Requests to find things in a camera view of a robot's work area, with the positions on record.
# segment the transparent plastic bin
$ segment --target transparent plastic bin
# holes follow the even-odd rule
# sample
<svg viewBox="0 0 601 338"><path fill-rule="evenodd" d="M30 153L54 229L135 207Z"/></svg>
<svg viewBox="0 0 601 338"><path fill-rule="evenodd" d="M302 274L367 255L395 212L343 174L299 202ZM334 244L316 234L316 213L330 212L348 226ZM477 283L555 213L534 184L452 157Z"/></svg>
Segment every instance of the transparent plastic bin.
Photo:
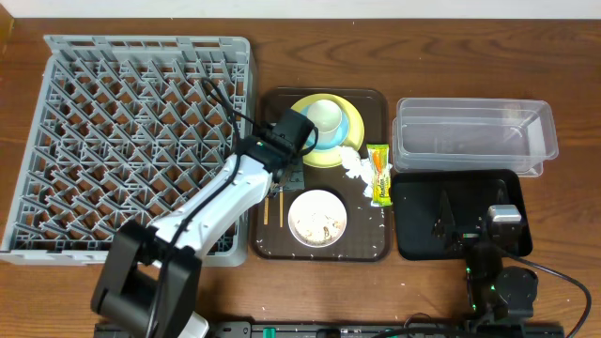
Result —
<svg viewBox="0 0 601 338"><path fill-rule="evenodd" d="M540 100L401 99L394 168L543 173L559 154L551 107Z"/></svg>

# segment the dish rack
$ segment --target dish rack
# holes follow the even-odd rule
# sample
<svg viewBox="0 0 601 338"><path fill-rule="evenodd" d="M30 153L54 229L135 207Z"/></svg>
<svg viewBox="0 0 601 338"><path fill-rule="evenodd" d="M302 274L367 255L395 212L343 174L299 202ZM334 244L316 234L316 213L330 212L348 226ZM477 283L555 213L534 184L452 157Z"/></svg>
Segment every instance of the dish rack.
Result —
<svg viewBox="0 0 601 338"><path fill-rule="evenodd" d="M103 263L119 227L148 225L214 177L232 150L223 108L201 77L254 117L256 68L245 38L46 36L44 72L0 259ZM241 119L240 136L251 132ZM248 215L204 266L247 255Z"/></svg>

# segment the black tray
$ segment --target black tray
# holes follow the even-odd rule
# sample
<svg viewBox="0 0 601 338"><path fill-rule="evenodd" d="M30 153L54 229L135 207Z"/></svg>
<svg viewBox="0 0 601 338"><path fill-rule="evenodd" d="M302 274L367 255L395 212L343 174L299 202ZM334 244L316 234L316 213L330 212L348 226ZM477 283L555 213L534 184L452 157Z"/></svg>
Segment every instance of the black tray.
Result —
<svg viewBox="0 0 601 338"><path fill-rule="evenodd" d="M274 122L284 108L312 94L330 93L352 103L362 115L365 126L359 150L367 157L365 144L388 143L388 105L384 97L369 89L277 88L261 100L259 120ZM269 203L269 223L263 224L264 205L257 208L251 222L251 246L266 259L376 262L391 249L392 218L390 207L371 207L371 199L362 195L365 184L360 178L348 178L341 165L329 169L303 166L305 190L322 189L337 195L347 208L347 229L343 236L326 248L309 248L290 232L287 215L290 205L303 191L284 193L284 224L280 227L280 197Z"/></svg>
<svg viewBox="0 0 601 338"><path fill-rule="evenodd" d="M398 250L408 260L457 259L461 252L445 250L444 240L432 235L440 215L441 197L448 200L460 233L478 232L492 205L515 205L524 227L517 245L505 248L525 256L532 251L532 237L519 178L510 170L405 173L393 178L394 221Z"/></svg>

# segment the white wall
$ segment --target white wall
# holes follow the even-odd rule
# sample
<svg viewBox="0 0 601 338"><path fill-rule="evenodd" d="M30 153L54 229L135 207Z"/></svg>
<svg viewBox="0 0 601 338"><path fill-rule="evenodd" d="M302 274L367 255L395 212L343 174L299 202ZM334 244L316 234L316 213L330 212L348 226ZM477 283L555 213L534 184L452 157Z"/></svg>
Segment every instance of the white wall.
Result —
<svg viewBox="0 0 601 338"><path fill-rule="evenodd" d="M0 0L15 18L601 19L601 0Z"/></svg>

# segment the yellow snack package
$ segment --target yellow snack package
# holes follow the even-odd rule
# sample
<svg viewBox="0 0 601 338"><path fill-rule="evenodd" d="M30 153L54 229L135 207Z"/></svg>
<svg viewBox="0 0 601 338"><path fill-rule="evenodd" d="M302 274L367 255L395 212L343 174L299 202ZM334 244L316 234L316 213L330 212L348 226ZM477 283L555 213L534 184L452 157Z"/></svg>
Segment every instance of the yellow snack package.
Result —
<svg viewBox="0 0 601 338"><path fill-rule="evenodd" d="M369 161L374 171L374 195L372 200L381 207L391 206L391 171L388 168L388 145L367 145Z"/></svg>

